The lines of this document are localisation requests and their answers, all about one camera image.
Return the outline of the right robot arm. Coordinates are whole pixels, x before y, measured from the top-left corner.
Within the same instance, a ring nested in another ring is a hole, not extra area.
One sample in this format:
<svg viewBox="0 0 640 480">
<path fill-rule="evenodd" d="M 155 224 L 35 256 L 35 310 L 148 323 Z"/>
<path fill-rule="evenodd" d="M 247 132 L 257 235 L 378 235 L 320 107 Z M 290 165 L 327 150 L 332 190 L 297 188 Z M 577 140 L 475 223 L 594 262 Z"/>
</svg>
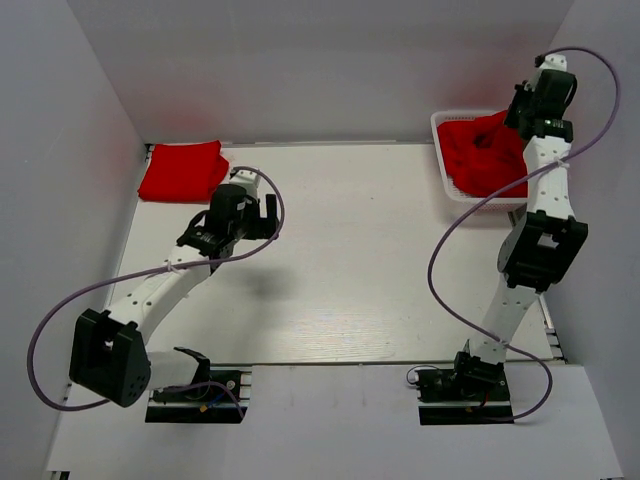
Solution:
<svg viewBox="0 0 640 480">
<path fill-rule="evenodd" d="M 577 90 L 576 77 L 542 68 L 533 80 L 516 88 L 505 124 L 524 141 L 529 172 L 546 173 L 527 182 L 526 211 L 499 251 L 500 280 L 480 326 L 455 358 L 450 381 L 462 398 L 490 392 L 502 378 L 507 346 L 539 296 L 564 277 L 583 246 L 588 227 L 575 218 L 568 173 L 561 161 L 573 140 L 563 115 Z"/>
</svg>

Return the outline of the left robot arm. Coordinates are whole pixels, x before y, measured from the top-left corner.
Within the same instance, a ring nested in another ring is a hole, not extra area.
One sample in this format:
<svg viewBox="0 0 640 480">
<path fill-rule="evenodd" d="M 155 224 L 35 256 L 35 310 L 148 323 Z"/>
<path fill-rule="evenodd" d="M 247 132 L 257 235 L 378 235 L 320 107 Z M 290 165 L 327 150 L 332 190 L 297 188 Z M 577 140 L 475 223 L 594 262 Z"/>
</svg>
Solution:
<svg viewBox="0 0 640 480">
<path fill-rule="evenodd" d="M 187 347 L 150 351 L 165 317 L 223 263 L 242 240 L 274 240 L 280 197 L 260 199 L 255 185 L 225 183 L 196 214 L 159 272 L 103 311 L 85 310 L 75 324 L 70 379 L 121 407 L 146 391 L 183 392 L 199 399 L 211 387 L 210 360 Z"/>
</svg>

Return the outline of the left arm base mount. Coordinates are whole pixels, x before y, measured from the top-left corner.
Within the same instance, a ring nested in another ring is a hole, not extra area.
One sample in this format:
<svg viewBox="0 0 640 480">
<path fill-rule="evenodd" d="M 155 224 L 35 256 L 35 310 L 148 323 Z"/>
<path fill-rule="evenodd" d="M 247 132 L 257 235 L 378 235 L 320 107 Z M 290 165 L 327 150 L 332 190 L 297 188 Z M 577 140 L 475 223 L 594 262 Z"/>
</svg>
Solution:
<svg viewBox="0 0 640 480">
<path fill-rule="evenodd" d="M 148 424 L 230 424 L 243 421 L 252 384 L 248 366 L 213 366 L 205 377 L 221 386 L 206 385 L 188 391 L 156 390 L 150 394 L 145 422 Z"/>
</svg>

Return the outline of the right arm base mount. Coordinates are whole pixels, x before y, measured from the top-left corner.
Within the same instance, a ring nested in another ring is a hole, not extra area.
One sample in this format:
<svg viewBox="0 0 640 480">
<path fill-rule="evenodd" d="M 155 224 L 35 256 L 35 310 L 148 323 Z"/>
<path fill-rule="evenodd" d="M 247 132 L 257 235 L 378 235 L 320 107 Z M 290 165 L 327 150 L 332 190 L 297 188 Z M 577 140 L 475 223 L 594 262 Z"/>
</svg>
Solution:
<svg viewBox="0 0 640 480">
<path fill-rule="evenodd" d="M 452 368 L 417 365 L 406 373 L 417 391 L 421 426 L 513 424 L 514 413 L 506 376 L 493 384 L 459 380 Z"/>
</svg>

